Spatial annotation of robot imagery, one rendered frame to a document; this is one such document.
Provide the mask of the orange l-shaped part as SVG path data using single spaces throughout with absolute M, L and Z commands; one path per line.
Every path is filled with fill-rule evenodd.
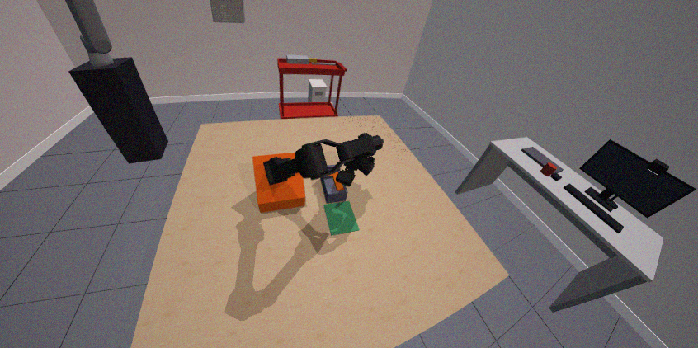
M 337 176 L 337 174 L 338 174 L 338 172 L 336 172 L 336 173 L 334 173 L 334 174 L 332 174 L 332 175 L 329 175 L 329 176 L 332 176 L 333 181 L 334 181 L 334 185 L 335 185 L 337 191 L 344 190 L 342 184 L 339 183 L 339 182 L 336 182 L 336 176 Z

